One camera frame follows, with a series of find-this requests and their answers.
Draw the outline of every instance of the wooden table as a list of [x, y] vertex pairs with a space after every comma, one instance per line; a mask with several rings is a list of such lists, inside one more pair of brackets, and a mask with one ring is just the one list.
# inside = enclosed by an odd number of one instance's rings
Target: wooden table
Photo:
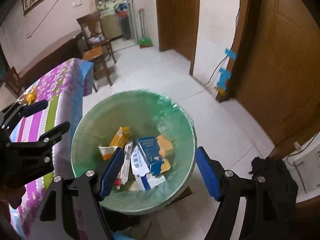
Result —
[[77, 42], [83, 37], [81, 30], [71, 32], [41, 51], [19, 73], [26, 82], [26, 87], [31, 86], [43, 75], [54, 69], [66, 60], [76, 57], [82, 58]]

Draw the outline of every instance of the purple floral tablecloth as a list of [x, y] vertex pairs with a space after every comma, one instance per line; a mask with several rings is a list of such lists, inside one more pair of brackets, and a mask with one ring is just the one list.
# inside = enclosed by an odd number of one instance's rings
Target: purple floral tablecloth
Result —
[[37, 101], [48, 100], [47, 109], [23, 118], [11, 134], [12, 142], [33, 142], [53, 127], [70, 122], [70, 130], [52, 147], [54, 171], [28, 183], [22, 204], [10, 209], [11, 224], [23, 238], [28, 238], [39, 204], [54, 176], [73, 178], [70, 149], [73, 135], [82, 119], [83, 96], [92, 93], [93, 63], [72, 58], [42, 76], [36, 86]]

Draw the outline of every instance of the green trash bag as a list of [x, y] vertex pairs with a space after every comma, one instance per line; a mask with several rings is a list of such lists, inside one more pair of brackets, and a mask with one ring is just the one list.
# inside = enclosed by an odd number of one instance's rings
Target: green trash bag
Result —
[[172, 140], [174, 151], [168, 158], [171, 169], [166, 182], [145, 191], [129, 191], [129, 180], [115, 187], [100, 204], [109, 210], [129, 215], [147, 214], [171, 203], [188, 186], [195, 167], [196, 134], [192, 119], [168, 97], [150, 90], [115, 94], [92, 108], [76, 129], [71, 147], [72, 169], [76, 177], [94, 170], [102, 161], [98, 144], [108, 145], [119, 127], [130, 127], [135, 145], [139, 137], [164, 134]]

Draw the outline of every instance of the blue gripper pad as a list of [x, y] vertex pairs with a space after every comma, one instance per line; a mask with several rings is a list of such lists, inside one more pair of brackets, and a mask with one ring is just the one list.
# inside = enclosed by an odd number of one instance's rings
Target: blue gripper pad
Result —
[[101, 187], [99, 195], [103, 200], [105, 197], [109, 196], [113, 187], [113, 184], [118, 177], [118, 174], [121, 170], [121, 167], [124, 162], [124, 151], [121, 148], [118, 148], [114, 153], [111, 163], [109, 164], [106, 172], [101, 178]]
[[200, 170], [201, 176], [207, 187], [209, 195], [214, 197], [216, 201], [220, 201], [221, 193], [219, 188], [219, 180], [209, 164], [209, 157], [200, 147], [196, 150], [196, 162]]

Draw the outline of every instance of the wrapped candy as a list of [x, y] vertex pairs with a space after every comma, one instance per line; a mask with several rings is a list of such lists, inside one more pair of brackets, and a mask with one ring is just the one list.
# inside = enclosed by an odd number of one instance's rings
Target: wrapped candy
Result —
[[31, 105], [37, 98], [36, 86], [34, 85], [32, 89], [28, 92], [23, 93], [18, 99], [17, 102], [19, 104], [28, 104]]

